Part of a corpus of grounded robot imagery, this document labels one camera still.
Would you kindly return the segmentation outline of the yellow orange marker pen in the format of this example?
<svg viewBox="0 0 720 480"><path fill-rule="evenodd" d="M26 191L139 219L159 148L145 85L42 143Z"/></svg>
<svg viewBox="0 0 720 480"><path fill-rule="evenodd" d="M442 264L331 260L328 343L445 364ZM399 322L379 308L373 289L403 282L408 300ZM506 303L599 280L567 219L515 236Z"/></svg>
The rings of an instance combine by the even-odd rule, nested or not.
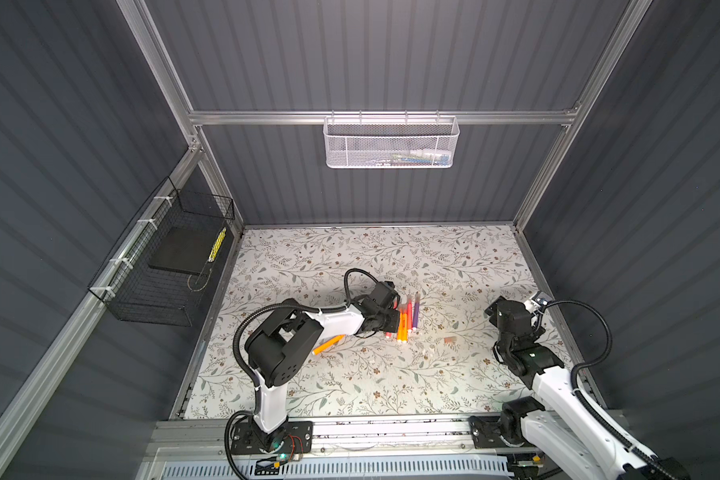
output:
<svg viewBox="0 0 720 480"><path fill-rule="evenodd" d="M405 330L405 312L404 310L400 309L398 310L398 326L396 331L396 341L397 342L403 342L404 341L404 330Z"/></svg>

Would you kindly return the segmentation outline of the bright orange marker pen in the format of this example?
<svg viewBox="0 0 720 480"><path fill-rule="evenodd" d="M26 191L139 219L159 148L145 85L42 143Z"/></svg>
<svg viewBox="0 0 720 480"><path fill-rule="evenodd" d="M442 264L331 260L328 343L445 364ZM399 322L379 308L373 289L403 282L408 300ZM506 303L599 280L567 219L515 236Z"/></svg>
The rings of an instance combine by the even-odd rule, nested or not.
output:
<svg viewBox="0 0 720 480"><path fill-rule="evenodd" d="M407 308L403 308L400 313L400 335L399 339L402 343L408 342L408 312Z"/></svg>

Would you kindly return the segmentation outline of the pink red marker pen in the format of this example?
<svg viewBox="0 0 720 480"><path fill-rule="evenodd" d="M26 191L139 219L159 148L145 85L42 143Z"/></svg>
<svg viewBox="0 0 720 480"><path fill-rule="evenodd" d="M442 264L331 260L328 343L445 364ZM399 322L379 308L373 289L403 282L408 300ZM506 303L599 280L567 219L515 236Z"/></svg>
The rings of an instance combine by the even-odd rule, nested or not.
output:
<svg viewBox="0 0 720 480"><path fill-rule="evenodd" d="M411 295L407 296L406 299L406 329L407 329L407 335L410 334L413 330L413 310L414 310L414 302Z"/></svg>

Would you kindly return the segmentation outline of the purple marker pen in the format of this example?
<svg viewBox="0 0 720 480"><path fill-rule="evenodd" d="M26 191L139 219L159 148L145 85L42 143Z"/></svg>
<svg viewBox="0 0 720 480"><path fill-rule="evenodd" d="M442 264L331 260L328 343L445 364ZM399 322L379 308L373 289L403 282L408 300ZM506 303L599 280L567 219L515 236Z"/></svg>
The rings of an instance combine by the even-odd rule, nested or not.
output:
<svg viewBox="0 0 720 480"><path fill-rule="evenodd" d="M413 309L412 309L412 331L417 331L419 329L419 318L420 318L420 306L421 306L421 294L417 292L414 296L413 301Z"/></svg>

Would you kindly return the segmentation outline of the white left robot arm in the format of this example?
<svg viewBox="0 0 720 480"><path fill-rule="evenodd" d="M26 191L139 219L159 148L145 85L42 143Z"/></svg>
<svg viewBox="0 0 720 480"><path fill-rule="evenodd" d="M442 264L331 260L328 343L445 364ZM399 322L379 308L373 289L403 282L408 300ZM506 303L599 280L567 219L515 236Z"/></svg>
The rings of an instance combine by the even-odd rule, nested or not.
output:
<svg viewBox="0 0 720 480"><path fill-rule="evenodd" d="M377 282L370 293L341 307L320 309L290 298L263 308L267 315L236 355L254 384L253 421L264 434L287 421L287 384L316 348L340 336L394 333L400 323L399 294L391 281Z"/></svg>

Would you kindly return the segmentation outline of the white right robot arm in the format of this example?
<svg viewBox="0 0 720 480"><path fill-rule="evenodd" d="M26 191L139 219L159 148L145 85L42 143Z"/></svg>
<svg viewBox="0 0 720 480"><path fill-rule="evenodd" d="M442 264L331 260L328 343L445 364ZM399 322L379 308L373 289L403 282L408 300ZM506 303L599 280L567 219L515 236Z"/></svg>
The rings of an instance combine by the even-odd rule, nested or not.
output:
<svg viewBox="0 0 720 480"><path fill-rule="evenodd" d="M533 445L572 479L689 478L679 461L637 440L582 388L580 373L612 351L609 328L603 351L572 367L539 343L543 316L558 304L542 293L524 302L500 296L485 310L498 330L495 359L530 392L503 404L493 427L499 439L509 447Z"/></svg>

